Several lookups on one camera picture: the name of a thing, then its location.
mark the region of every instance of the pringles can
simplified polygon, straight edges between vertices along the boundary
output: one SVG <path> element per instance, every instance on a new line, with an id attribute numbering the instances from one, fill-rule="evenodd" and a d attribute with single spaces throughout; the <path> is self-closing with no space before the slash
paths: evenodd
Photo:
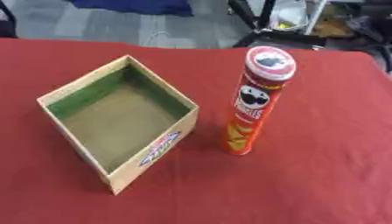
<path id="1" fill-rule="evenodd" d="M 281 49 L 258 46 L 248 51 L 224 135 L 230 153 L 245 155 L 251 151 L 282 88 L 295 71 L 296 62 Z"/>

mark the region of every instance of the white object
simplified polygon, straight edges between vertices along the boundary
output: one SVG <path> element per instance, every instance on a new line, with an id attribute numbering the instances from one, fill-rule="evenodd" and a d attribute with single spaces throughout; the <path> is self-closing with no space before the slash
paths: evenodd
<path id="1" fill-rule="evenodd" d="M 280 24 L 291 25 L 280 27 Z M 303 29 L 308 25 L 305 0 L 278 0 L 270 16 L 269 26 L 273 30 L 295 31 Z"/>

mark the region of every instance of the wooden box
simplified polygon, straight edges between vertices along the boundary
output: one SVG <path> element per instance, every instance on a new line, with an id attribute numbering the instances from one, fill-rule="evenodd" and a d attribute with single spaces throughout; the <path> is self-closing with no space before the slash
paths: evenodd
<path id="1" fill-rule="evenodd" d="M 130 56 L 38 98 L 118 194 L 196 123 L 199 107 Z"/>

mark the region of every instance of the box wall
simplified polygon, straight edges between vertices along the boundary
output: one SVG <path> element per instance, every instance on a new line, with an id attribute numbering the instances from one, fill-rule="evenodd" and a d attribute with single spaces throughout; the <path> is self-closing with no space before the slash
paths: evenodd
<path id="1" fill-rule="evenodd" d="M 174 124 L 171 128 L 169 128 L 164 134 L 154 140 L 151 144 L 137 153 L 133 158 L 131 158 L 128 162 L 124 163 L 119 169 L 111 173 L 108 178 L 110 179 L 110 185 L 112 192 L 114 194 L 118 194 L 121 190 L 123 190 L 130 182 L 136 179 L 140 174 L 142 174 L 145 170 L 147 170 L 151 165 L 157 162 L 167 151 L 169 151 L 176 143 L 178 143 L 183 137 L 189 134 L 189 132 L 193 129 L 197 116 L 199 113 L 199 108 L 193 109 L 186 115 L 183 119 Z M 149 156 L 151 153 L 151 149 L 157 145 L 157 143 L 163 138 L 167 137 L 172 133 L 177 133 L 180 131 L 180 135 L 171 142 L 171 144 L 163 151 L 155 159 L 151 160 L 148 163 L 141 164 L 142 161 Z"/>

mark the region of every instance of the table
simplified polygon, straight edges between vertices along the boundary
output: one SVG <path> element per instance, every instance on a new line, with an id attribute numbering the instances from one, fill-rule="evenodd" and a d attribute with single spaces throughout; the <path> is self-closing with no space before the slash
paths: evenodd
<path id="1" fill-rule="evenodd" d="M 290 50 L 298 71 L 245 157 L 219 137 L 246 49 L 0 39 L 1 223 L 392 221 L 392 83 L 361 52 Z M 200 105 L 195 131 L 112 196 L 35 99 L 126 53 Z"/>

